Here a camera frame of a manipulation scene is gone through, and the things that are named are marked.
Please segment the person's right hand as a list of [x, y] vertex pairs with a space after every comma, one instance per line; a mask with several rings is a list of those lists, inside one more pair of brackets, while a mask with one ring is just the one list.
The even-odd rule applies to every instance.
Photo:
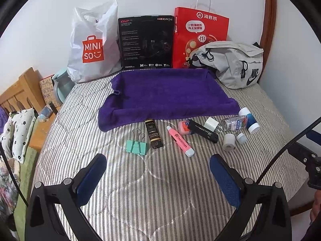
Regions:
[[320, 204], [321, 204], [321, 191], [317, 190], [314, 194], [314, 202], [312, 205], [312, 209], [310, 212], [310, 220], [314, 222], [320, 212]]

